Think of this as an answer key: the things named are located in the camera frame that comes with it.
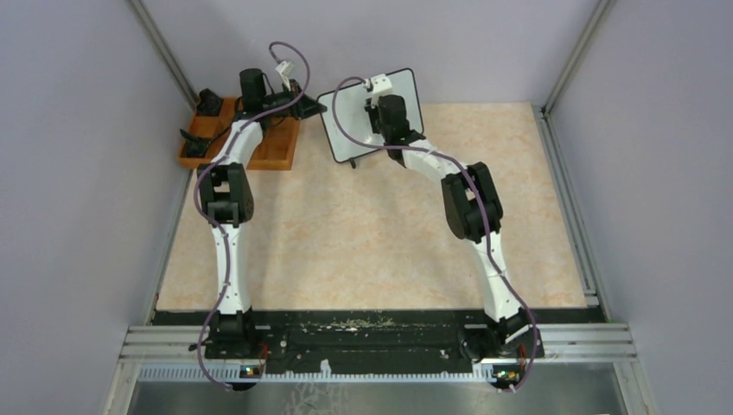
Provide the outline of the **rolled dark tie front left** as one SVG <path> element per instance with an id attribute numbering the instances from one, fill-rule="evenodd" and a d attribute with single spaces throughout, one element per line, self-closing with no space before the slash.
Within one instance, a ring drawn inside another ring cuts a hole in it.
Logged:
<path id="1" fill-rule="evenodd" d="M 203 158 L 207 154 L 210 138 L 199 137 L 183 129 L 179 132 L 184 139 L 182 154 L 185 158 Z"/>

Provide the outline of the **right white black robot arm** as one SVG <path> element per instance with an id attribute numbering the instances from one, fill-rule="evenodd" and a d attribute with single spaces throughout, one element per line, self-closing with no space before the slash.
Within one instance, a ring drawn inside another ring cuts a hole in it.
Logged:
<path id="1" fill-rule="evenodd" d="M 405 99 L 388 94 L 367 100 L 374 131 L 384 139 L 389 157 L 440 185 L 450 231 L 473 249 L 483 291 L 483 311 L 490 320 L 487 345 L 498 356 L 524 348 L 539 349 L 534 315 L 508 280 L 501 248 L 503 207 L 485 163 L 466 164 L 441 152 L 411 128 Z"/>

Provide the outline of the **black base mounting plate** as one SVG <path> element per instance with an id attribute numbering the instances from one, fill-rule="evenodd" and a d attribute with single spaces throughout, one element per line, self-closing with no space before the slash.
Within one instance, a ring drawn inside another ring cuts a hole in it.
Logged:
<path id="1" fill-rule="evenodd" d="M 532 333 L 502 346 L 495 325 L 478 309 L 465 310 L 255 310 L 252 340 L 235 343 L 231 317 L 216 317 L 220 339 L 206 339 L 210 360 L 256 359 L 267 353 L 269 374 L 467 373 L 481 358 L 544 355 Z"/>

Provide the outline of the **white whiteboard with black frame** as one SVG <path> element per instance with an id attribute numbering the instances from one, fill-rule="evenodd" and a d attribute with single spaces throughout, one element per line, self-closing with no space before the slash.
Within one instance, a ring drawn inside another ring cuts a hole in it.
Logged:
<path id="1" fill-rule="evenodd" d="M 405 100 L 406 119 L 410 127 L 422 133 L 424 121 L 414 71 L 406 67 L 375 75 L 372 79 L 378 82 L 390 81 L 392 86 L 390 93 Z M 326 107 L 321 113 L 321 120 L 332 156 L 337 163 L 352 162 L 376 151 L 374 148 L 353 143 L 346 138 L 346 135 L 368 145 L 385 144 L 379 129 L 373 127 L 372 120 L 379 117 L 370 115 L 374 111 L 368 103 L 372 96 L 362 81 L 352 80 L 338 91 L 322 93 L 316 98 L 318 104 Z"/>

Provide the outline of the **aluminium frame rail front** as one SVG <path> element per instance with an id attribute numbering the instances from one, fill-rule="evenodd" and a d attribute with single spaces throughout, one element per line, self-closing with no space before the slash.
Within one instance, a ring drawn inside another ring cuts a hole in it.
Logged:
<path id="1" fill-rule="evenodd" d="M 540 324 L 540 348 L 544 359 L 559 363 L 634 362 L 638 360 L 629 328 L 620 323 Z M 388 348 L 435 349 L 440 355 L 457 348 L 458 340 L 430 340 L 430 335 L 448 332 L 446 327 L 418 328 L 399 331 L 395 327 L 378 331 L 358 329 L 296 328 L 281 333 L 258 329 L 263 342 L 273 354 L 294 352 L 306 354 L 317 349 L 326 351 L 379 351 Z M 195 326 L 136 326 L 128 329 L 119 359 L 122 361 L 193 361 L 195 351 L 189 347 L 198 340 L 200 329 Z"/>

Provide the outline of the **orange wooden compartment tray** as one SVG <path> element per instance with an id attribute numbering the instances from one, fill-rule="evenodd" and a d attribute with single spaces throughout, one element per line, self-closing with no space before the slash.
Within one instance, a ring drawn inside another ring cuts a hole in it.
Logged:
<path id="1" fill-rule="evenodd" d="M 184 130 L 209 142 L 207 152 L 201 157 L 186 156 L 186 143 L 176 154 L 176 160 L 185 169 L 196 169 L 201 163 L 210 163 L 221 150 L 230 132 L 234 115 L 234 97 L 223 98 L 218 116 L 200 116 L 196 113 Z M 291 170 L 295 155 L 296 141 L 300 122 L 294 118 L 275 118 L 268 128 L 262 142 L 253 152 L 247 169 L 251 170 Z"/>

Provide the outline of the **rolled dark tie back left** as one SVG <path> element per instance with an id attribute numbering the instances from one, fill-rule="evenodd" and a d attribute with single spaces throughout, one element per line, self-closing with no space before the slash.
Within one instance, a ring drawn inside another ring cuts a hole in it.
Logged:
<path id="1" fill-rule="evenodd" d="M 224 105 L 224 99 L 209 88 L 199 91 L 196 115 L 199 117 L 218 117 Z"/>

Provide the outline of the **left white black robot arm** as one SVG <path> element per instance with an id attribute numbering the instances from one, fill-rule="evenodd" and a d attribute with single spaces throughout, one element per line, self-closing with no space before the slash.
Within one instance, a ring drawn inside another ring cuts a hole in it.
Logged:
<path id="1" fill-rule="evenodd" d="M 259 345 L 245 275 L 245 239 L 254 214 L 246 167 L 278 120 L 310 118 L 325 110 L 305 94 L 289 70 L 277 73 L 283 89 L 269 93 L 261 70 L 240 72 L 241 95 L 229 135 L 212 161 L 197 169 L 194 186 L 194 205 L 212 228 L 217 261 L 219 294 L 205 325 L 213 342 L 224 343 L 239 358 L 253 355 Z"/>

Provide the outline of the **rolled dark tie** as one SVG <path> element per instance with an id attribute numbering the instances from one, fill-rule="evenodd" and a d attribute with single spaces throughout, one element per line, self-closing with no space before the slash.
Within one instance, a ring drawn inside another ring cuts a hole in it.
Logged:
<path id="1" fill-rule="evenodd" d="M 199 91 L 196 115 L 199 117 L 218 117 L 224 105 L 224 99 L 209 88 Z"/>
<path id="2" fill-rule="evenodd" d="M 185 158 L 203 158 L 207 154 L 210 138 L 199 137 L 183 129 L 179 132 L 184 139 L 182 154 Z"/>

